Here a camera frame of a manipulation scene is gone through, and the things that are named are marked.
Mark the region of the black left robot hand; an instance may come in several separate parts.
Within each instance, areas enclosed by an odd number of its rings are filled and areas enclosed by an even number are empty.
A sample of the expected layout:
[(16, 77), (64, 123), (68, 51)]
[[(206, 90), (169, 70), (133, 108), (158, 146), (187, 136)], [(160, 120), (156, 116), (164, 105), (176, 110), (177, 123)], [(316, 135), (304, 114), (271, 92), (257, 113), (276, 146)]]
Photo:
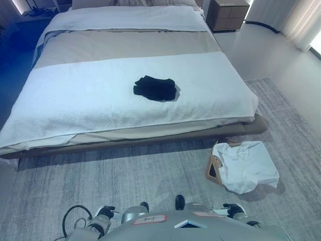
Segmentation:
[(118, 211), (115, 206), (103, 205), (98, 208), (97, 212), (95, 213), (95, 216), (105, 215), (109, 219), (112, 219), (115, 214), (119, 215), (119, 214), (123, 214), (123, 213)]

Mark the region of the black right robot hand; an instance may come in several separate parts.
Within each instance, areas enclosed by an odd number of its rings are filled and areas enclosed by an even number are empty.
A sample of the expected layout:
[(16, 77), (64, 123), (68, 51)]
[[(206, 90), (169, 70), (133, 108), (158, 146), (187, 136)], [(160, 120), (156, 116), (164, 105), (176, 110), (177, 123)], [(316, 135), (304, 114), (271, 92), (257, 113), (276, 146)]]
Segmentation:
[(224, 203), (224, 208), (227, 208), (227, 216), (233, 218), (237, 213), (244, 213), (243, 208), (236, 203)]

